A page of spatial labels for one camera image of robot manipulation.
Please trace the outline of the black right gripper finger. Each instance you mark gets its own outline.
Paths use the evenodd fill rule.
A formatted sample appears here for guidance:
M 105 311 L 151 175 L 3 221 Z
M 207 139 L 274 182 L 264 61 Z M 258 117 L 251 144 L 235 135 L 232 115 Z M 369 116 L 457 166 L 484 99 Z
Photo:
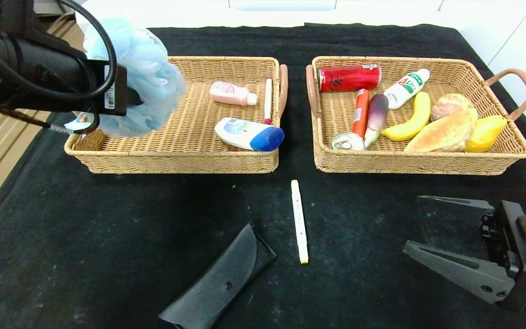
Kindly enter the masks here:
M 440 249 L 482 249 L 480 227 L 495 215 L 484 200 L 421 195 L 416 198 L 423 242 Z
M 505 300 L 515 281 L 498 264 L 456 254 L 415 241 L 406 241 L 403 252 L 486 303 Z

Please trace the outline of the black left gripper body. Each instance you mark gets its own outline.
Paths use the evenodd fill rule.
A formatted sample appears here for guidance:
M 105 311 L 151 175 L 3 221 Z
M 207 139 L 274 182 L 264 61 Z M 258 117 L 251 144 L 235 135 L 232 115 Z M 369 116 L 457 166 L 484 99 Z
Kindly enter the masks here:
M 82 52 L 77 56 L 61 53 L 57 59 L 57 75 L 60 79 L 60 92 L 90 94 L 109 77 L 111 62 L 102 59 L 87 59 Z M 116 64 L 115 78 L 111 86 L 101 94 L 79 101 L 57 101 L 57 111 L 85 112 L 94 114 L 126 115 L 127 69 Z

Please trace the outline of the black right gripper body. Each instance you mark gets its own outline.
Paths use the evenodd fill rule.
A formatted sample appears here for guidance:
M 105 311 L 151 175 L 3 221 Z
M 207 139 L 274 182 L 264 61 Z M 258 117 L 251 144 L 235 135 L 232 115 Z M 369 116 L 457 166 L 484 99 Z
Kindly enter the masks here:
M 495 215 L 482 226 L 489 247 L 489 260 L 505 269 L 514 285 L 499 292 L 501 308 L 522 312 L 526 306 L 526 213 L 520 204 L 501 201 Z

